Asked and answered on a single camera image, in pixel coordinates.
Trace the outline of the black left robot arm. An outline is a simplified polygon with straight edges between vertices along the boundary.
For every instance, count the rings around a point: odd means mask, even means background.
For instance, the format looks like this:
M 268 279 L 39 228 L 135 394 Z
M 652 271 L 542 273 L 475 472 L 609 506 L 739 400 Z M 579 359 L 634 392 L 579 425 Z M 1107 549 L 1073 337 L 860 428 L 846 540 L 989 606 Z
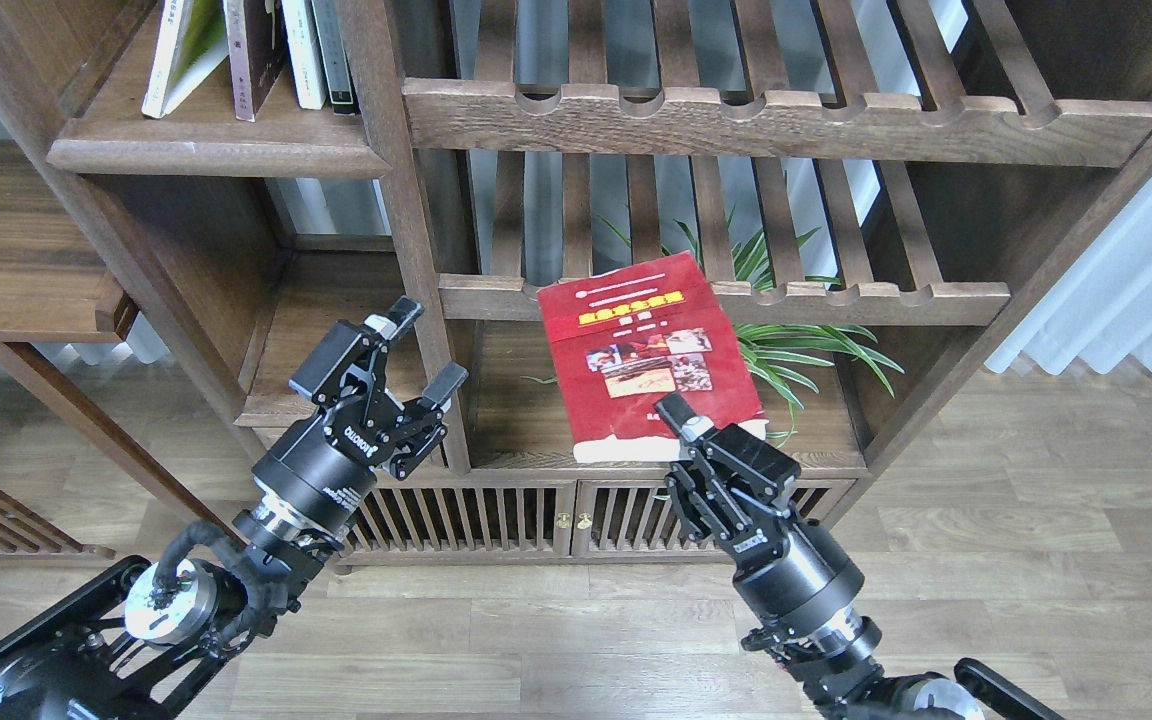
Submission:
M 378 470 L 396 479 L 444 441 L 467 381 L 450 363 L 419 397 L 387 388 L 394 344 L 420 318 L 402 297 L 338 323 L 291 377 L 314 404 L 253 467 L 262 500 L 238 539 L 198 520 L 156 562 L 129 556 L 0 641 L 0 719 L 174 719 L 342 551 Z

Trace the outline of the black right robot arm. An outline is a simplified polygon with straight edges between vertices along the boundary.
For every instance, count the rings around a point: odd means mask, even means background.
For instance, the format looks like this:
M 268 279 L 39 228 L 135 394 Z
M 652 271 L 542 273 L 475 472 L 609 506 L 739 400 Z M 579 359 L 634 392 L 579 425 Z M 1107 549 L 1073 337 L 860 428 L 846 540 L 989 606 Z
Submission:
M 1055 711 L 991 667 L 960 660 L 954 675 L 886 676 L 881 629 L 852 602 L 864 575 L 818 520 L 791 502 L 799 464 L 736 424 L 718 429 L 679 393 L 657 411 L 684 447 L 667 486 L 694 541 L 735 562 L 733 588 L 760 621 L 742 647 L 768 653 L 827 719 L 1052 719 Z

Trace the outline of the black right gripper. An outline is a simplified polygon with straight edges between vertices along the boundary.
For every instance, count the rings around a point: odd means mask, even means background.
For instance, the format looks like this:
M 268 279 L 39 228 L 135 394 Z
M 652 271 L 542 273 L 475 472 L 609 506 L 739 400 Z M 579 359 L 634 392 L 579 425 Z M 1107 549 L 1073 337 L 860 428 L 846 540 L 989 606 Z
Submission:
M 696 464 L 670 468 L 675 511 L 692 541 L 713 538 L 732 558 L 733 588 L 760 621 L 741 646 L 783 661 L 867 661 L 881 632 L 852 607 L 864 575 L 796 510 L 799 462 L 740 424 L 717 429 L 679 392 L 655 411 Z

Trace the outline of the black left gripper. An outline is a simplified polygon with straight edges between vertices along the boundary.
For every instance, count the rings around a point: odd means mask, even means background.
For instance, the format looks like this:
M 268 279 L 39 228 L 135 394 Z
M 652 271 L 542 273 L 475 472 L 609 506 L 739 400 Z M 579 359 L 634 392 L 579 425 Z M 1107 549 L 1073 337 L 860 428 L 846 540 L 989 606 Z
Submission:
M 294 423 L 253 468 L 264 492 L 253 518 L 271 533 L 343 535 L 376 487 L 376 471 L 403 480 L 444 441 L 444 416 L 467 382 L 465 366 L 448 363 L 404 404 L 387 389 L 391 347 L 420 314 L 424 305 L 402 296 L 361 325 L 340 320 L 291 376 L 289 387 L 319 410 Z

